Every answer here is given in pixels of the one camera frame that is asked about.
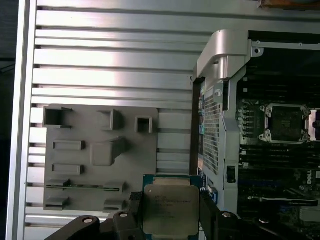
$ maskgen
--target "cpu socket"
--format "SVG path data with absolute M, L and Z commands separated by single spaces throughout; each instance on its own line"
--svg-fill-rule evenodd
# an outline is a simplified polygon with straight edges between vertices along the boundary
M 310 139 L 307 121 L 311 111 L 304 105 L 269 104 L 265 112 L 264 133 L 259 139 L 268 143 L 302 144 Z

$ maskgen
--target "perforated metal cover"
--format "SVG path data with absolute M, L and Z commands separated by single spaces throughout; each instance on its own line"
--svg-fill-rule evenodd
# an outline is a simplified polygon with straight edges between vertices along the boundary
M 205 99 L 204 109 L 203 162 L 213 174 L 218 175 L 219 124 L 222 104 L 214 102 L 214 95 L 211 95 Z

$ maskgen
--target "gray plastic mount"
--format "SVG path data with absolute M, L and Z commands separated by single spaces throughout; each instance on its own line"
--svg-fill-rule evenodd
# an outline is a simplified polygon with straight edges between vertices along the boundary
M 156 173 L 158 118 L 156 108 L 45 107 L 44 209 L 125 209 Z

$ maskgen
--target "screw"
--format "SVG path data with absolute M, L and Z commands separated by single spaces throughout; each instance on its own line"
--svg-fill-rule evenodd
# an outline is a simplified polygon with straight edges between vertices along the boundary
M 91 218 L 86 218 L 86 219 L 84 219 L 83 220 L 83 222 L 85 223 L 85 224 L 89 224 L 89 223 L 92 223 L 92 219 Z
M 231 214 L 229 212 L 224 212 L 222 216 L 224 216 L 225 218 L 231 218 Z
M 262 224 L 268 224 L 268 223 L 270 223 L 268 220 L 263 219 L 263 218 L 260 218 L 260 219 L 259 219 L 259 222 L 262 223 Z

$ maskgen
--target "motherboard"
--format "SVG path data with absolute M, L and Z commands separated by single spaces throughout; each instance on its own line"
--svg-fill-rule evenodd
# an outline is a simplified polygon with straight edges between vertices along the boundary
M 320 83 L 247 75 L 237 84 L 238 214 L 320 239 Z

